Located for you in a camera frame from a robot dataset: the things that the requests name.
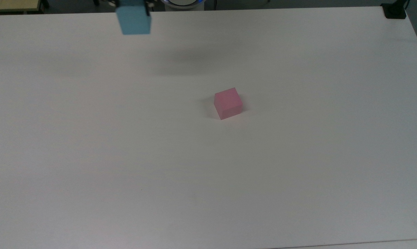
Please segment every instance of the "wooden furniture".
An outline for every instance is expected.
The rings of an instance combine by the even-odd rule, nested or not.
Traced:
[[[0,0],[0,12],[38,11],[41,3],[49,8],[47,0]]]

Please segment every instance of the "gray background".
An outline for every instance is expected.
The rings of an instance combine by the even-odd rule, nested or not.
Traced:
[[[260,8],[322,8],[379,6],[395,0],[218,0],[217,10],[260,9]],[[114,12],[115,8],[106,1],[95,6],[93,0],[49,0],[50,8],[46,14]],[[213,10],[213,0],[205,2],[205,10]],[[164,5],[158,0],[154,11],[164,11]],[[407,13],[417,35],[417,0],[411,0]]]

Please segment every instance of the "white table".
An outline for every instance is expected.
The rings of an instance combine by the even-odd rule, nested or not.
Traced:
[[[313,249],[417,249],[417,240],[346,244],[334,246],[315,246]]]
[[[380,7],[0,16],[0,248],[417,239],[417,38]],[[245,112],[219,120],[216,92]]]

